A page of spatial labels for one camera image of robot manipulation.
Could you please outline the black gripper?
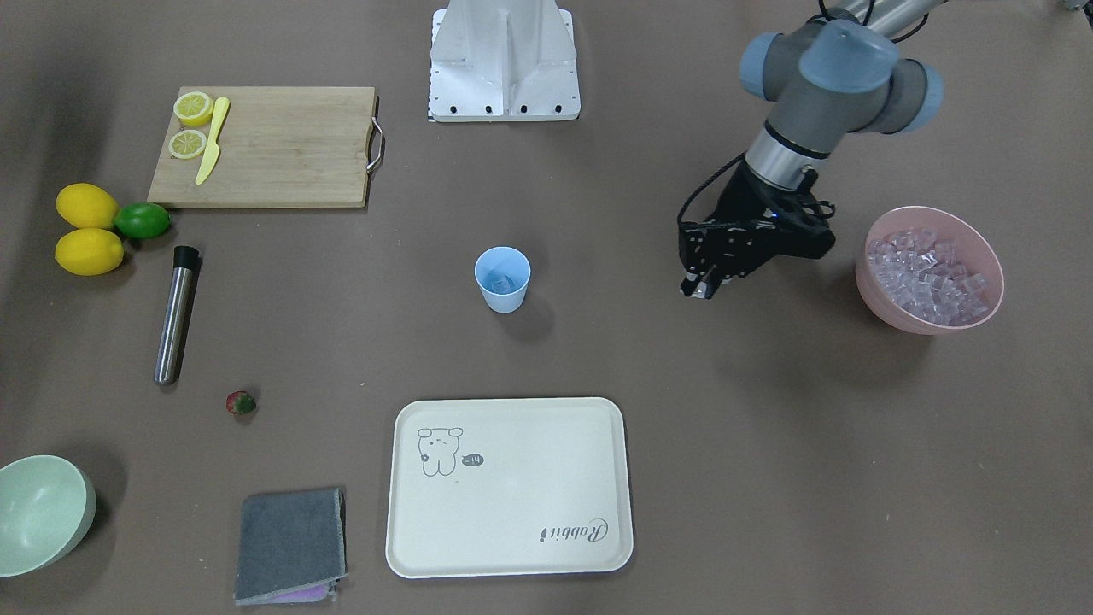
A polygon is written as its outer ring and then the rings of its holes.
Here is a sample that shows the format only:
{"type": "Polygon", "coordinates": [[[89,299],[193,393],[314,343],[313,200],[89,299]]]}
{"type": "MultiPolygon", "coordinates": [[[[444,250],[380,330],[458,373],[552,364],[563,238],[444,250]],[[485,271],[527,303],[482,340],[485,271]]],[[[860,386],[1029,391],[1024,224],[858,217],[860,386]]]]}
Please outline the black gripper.
{"type": "MultiPolygon", "coordinates": [[[[777,255],[820,260],[821,202],[809,191],[816,172],[806,173],[802,190],[778,190],[741,162],[722,188],[713,213],[718,225],[716,244],[721,245],[724,267],[761,267],[777,255]]],[[[721,287],[717,268],[687,268],[680,292],[686,297],[709,300],[721,287]]]]}

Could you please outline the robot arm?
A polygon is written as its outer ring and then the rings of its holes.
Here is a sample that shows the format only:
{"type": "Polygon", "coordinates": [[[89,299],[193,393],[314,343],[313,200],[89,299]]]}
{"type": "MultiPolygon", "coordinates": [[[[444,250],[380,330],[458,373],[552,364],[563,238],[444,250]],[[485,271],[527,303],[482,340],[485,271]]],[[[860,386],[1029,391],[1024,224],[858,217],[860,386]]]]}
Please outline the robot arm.
{"type": "Polygon", "coordinates": [[[813,196],[843,137],[900,135],[932,120],[944,81],[902,57],[935,1],[820,1],[795,32],[766,32],[740,60],[747,92],[773,103],[750,147],[714,172],[728,176],[707,217],[675,217],[680,292],[712,296],[776,256],[820,260],[836,243],[835,206],[813,196]]]}

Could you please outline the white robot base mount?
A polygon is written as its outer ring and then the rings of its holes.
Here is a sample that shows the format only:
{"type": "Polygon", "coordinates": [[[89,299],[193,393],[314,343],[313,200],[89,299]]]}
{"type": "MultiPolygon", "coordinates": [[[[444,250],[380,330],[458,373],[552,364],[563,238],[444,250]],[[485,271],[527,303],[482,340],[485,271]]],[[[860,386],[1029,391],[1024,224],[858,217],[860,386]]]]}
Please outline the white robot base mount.
{"type": "Polygon", "coordinates": [[[430,24],[428,120],[548,122],[581,115],[573,15],[554,1],[450,1],[430,24]]]}

